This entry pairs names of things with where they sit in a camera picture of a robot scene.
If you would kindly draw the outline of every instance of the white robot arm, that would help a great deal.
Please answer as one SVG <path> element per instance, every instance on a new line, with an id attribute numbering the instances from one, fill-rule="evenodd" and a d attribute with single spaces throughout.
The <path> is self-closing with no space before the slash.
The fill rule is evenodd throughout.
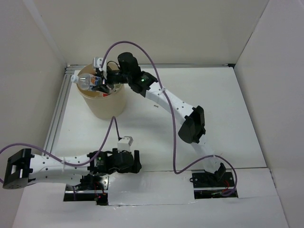
<path id="1" fill-rule="evenodd" d="M 125 136 L 112 151 L 97 151 L 73 157 L 59 157 L 59 162 L 48 156 L 32 154 L 31 149 L 22 149 L 8 159 L 3 183 L 4 189 L 19 189 L 39 182 L 65 183 L 71 186 L 89 182 L 105 182 L 103 176 L 119 173 L 138 173 L 141 169 L 139 151 L 131 153 L 133 138 Z"/>
<path id="2" fill-rule="evenodd" d="M 192 105 L 189 105 L 180 100 L 166 88 L 163 87 L 161 89 L 158 82 L 154 82 L 150 85 L 150 89 L 146 92 L 146 98 L 156 102 L 170 113 L 171 110 L 168 101 L 163 94 L 163 90 L 166 90 L 166 93 L 172 103 L 175 119 L 181 125 L 183 125 L 185 122 L 185 116 L 190 116 L 193 113 L 194 107 Z M 191 146 L 193 147 L 194 151 L 201 157 L 214 154 L 214 151 L 211 149 L 211 147 L 206 144 L 206 136 L 204 134 L 200 137 L 199 143 L 192 142 Z M 204 166 L 204 170 L 210 173 L 215 173 L 220 168 L 220 162 L 218 162 L 217 158 L 204 159 L 201 162 Z"/>

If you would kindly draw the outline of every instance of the beige bucket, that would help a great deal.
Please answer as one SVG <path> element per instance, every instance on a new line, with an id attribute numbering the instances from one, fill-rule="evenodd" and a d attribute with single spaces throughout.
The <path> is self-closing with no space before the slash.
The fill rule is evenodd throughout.
<path id="1" fill-rule="evenodd" d="M 117 69 L 117 66 L 115 64 L 109 64 L 111 69 Z M 84 67 L 78 75 L 83 73 L 94 75 L 95 69 L 93 68 L 92 64 Z M 105 94 L 101 92 L 82 90 L 77 85 L 80 94 L 91 109 L 92 113 L 100 119 L 110 119 L 112 116 L 119 116 L 124 110 L 126 104 L 124 85 L 116 85 L 115 87 L 115 92 L 104 96 Z"/>

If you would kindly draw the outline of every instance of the white cardboard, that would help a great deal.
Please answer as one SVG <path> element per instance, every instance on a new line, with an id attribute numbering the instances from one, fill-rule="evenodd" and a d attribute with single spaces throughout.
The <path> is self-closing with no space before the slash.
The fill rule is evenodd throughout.
<path id="1" fill-rule="evenodd" d="M 112 174 L 109 178 L 109 205 L 169 205 L 194 203 L 191 171 Z"/>
<path id="2" fill-rule="evenodd" d="M 13 228 L 288 228 L 278 196 L 203 199 L 183 205 L 96 206 L 94 202 L 63 202 L 64 190 L 64 184 L 26 187 Z"/>

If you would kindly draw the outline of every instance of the white plastic arm segment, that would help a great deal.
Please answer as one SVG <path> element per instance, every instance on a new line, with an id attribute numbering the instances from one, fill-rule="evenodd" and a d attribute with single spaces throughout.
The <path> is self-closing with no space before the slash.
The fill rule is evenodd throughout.
<path id="1" fill-rule="evenodd" d="M 168 101 L 163 94 L 163 89 L 161 89 L 159 83 L 154 82 L 150 86 L 150 90 L 147 90 L 146 92 L 146 98 L 156 102 L 159 104 L 161 107 L 163 107 L 167 112 L 171 113 Z M 189 105 L 182 100 L 180 100 L 177 96 L 172 94 L 170 91 L 165 89 L 166 94 L 168 95 L 172 106 L 174 110 L 174 115 L 175 119 L 182 125 L 185 121 L 185 116 L 190 116 L 190 114 L 193 112 L 193 106 Z M 211 149 L 209 145 L 206 144 L 206 136 L 202 135 L 201 138 L 199 139 L 199 143 L 191 143 L 192 147 L 194 148 L 195 152 L 200 156 L 206 156 L 206 155 L 214 155 L 214 151 Z M 219 159 L 214 157 L 214 158 L 208 158 L 204 159 L 201 161 L 204 170 L 207 172 L 214 173 L 217 171 L 220 167 L 220 162 Z"/>
<path id="2" fill-rule="evenodd" d="M 84 163 L 90 159 L 86 155 L 59 158 L 72 164 Z M 87 170 L 89 165 L 90 163 L 84 166 L 72 167 L 53 158 L 35 154 L 35 157 L 30 161 L 30 168 L 33 169 L 33 172 L 28 177 L 29 180 L 33 181 L 29 182 L 28 185 L 38 182 L 51 182 L 74 186 L 80 183 L 82 176 L 89 174 Z"/>
<path id="3" fill-rule="evenodd" d="M 176 95 L 172 94 L 169 90 L 163 87 L 168 95 L 174 110 L 175 119 L 180 123 L 183 124 L 185 121 L 185 116 L 189 116 L 193 112 L 193 106 L 189 105 L 182 100 L 180 100 Z M 167 112 L 171 113 L 168 101 L 165 95 L 162 92 L 160 84 L 158 82 L 154 82 L 150 86 L 150 90 L 146 92 L 146 98 L 156 102 L 161 107 L 167 110 Z"/>

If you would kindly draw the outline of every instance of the wire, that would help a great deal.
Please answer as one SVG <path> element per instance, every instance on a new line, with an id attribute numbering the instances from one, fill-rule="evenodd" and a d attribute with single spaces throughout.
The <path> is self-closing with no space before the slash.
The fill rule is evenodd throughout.
<path id="1" fill-rule="evenodd" d="M 73 189 L 74 201 L 76 201 L 76 192 L 75 192 L 75 187 L 74 187 L 74 186 L 72 186 L 72 189 Z"/>
<path id="2" fill-rule="evenodd" d="M 109 65 L 109 63 L 115 63 L 115 64 L 117 65 L 117 67 L 119 68 L 118 63 L 116 63 L 115 61 L 109 61 L 109 62 L 107 62 L 107 63 L 106 63 L 106 65 L 108 66 L 108 65 Z"/>
<path id="3" fill-rule="evenodd" d="M 66 162 L 66 161 L 65 161 L 64 164 L 65 164 L 65 165 L 69 165 L 69 166 L 73 166 L 73 167 L 79 167 L 79 166 L 86 165 L 86 164 L 90 163 L 91 161 L 93 161 L 93 160 L 99 155 L 99 153 L 101 152 L 102 148 L 104 147 L 105 142 L 106 142 L 106 140 L 108 139 L 108 136 L 109 136 L 109 133 L 110 133 L 110 130 L 111 130 L 113 121 L 115 121 L 116 129 L 117 129 L 117 136 L 118 136 L 118 138 L 119 138 L 119 132 L 118 132 L 117 121 L 116 121 L 115 116 L 113 116 L 112 119 L 111 119 L 111 121 L 110 121 L 108 130 L 107 130 L 107 132 L 106 132 L 106 134 L 105 134 L 103 143 L 101 144 L 101 146 L 100 146 L 99 150 L 97 151 L 97 153 L 96 153 L 90 160 L 88 160 L 88 161 L 86 161 L 86 162 L 84 162 L 84 163 L 79 163 L 79 164 L 73 164 L 73 163 L 69 163 L 69 162 Z M 46 155 L 50 156 L 51 158 L 55 159 L 55 160 L 58 161 L 58 162 L 62 162 L 62 160 L 61 160 L 60 158 L 58 158 L 58 157 L 52 155 L 51 153 L 49 153 L 49 152 L 43 150 L 42 148 L 40 148 L 40 147 L 38 147 L 38 146 L 35 146 L 35 145 L 32 145 L 32 144 L 22 143 L 22 142 L 13 143 L 13 144 L 10 144 L 10 145 L 8 145 L 8 146 L 2 148 L 2 149 L 0 150 L 0 154 L 1 154 L 3 151 L 5 151 L 5 150 L 7 150 L 8 148 L 13 147 L 13 146 L 27 146 L 27 147 L 36 149 L 36 150 L 38 150 L 38 151 L 40 151 L 40 152 L 42 152 L 42 153 L 45 153 Z"/>
<path id="4" fill-rule="evenodd" d="M 151 57 L 148 55 L 148 53 L 139 45 L 133 43 L 133 42 L 130 42 L 130 41 L 126 41 L 126 40 L 123 40 L 123 41 L 119 41 L 119 42 L 116 42 L 114 44 L 112 44 L 106 51 L 105 55 L 104 55 L 104 59 L 101 63 L 101 68 L 103 67 L 104 63 L 105 63 L 105 59 L 106 57 L 108 56 L 110 50 L 112 48 L 114 48 L 116 45 L 118 44 L 131 44 L 131 45 L 134 45 L 136 46 L 137 48 L 139 48 L 146 56 L 147 58 L 149 59 L 149 61 L 151 62 L 152 66 L 153 66 L 153 69 L 156 73 L 156 77 L 157 77 L 157 80 L 158 80 L 158 83 L 162 89 L 162 82 L 161 82 L 161 79 L 160 79 L 160 76 L 158 74 L 158 71 L 157 71 L 157 68 L 156 68 L 156 65 L 154 64 L 153 60 L 151 59 Z M 225 193 L 222 193 L 223 196 L 229 196 L 231 195 L 232 193 L 234 193 L 234 191 L 236 190 L 236 186 L 237 186 L 237 181 L 238 181 L 238 177 L 237 177 L 237 172 L 235 171 L 235 169 L 233 168 L 233 166 L 226 160 L 224 159 L 223 157 L 221 156 L 218 156 L 218 155 L 207 155 L 207 156 L 204 156 L 202 158 L 199 158 L 197 159 L 196 161 L 192 162 L 190 165 L 186 166 L 184 169 L 180 170 L 180 171 L 177 171 L 176 170 L 176 145 L 177 145 L 177 137 L 176 137 L 176 123 L 175 123 L 175 116 L 174 116 L 174 109 L 173 109 L 173 106 L 172 106 L 172 103 L 166 93 L 166 91 L 164 90 L 163 91 L 163 94 L 165 95 L 167 101 L 168 101 L 168 104 L 169 104 L 169 107 L 170 107 L 170 111 L 171 111 L 171 115 L 172 115 L 172 123 L 173 123 L 173 171 L 175 174 L 181 174 L 182 172 L 184 172 L 185 170 L 187 170 L 188 168 L 190 168 L 192 165 L 198 163 L 199 161 L 203 160 L 203 159 L 206 159 L 206 158 L 211 158 L 211 157 L 217 157 L 217 158 L 220 158 L 222 160 L 224 160 L 230 167 L 231 169 L 233 170 L 234 172 L 234 175 L 235 175 L 235 186 L 232 190 L 227 190 Z"/>
<path id="5" fill-rule="evenodd" d="M 226 189 L 224 189 L 222 192 L 227 191 L 230 187 L 229 182 L 227 180 L 225 180 L 224 183 L 226 184 Z"/>

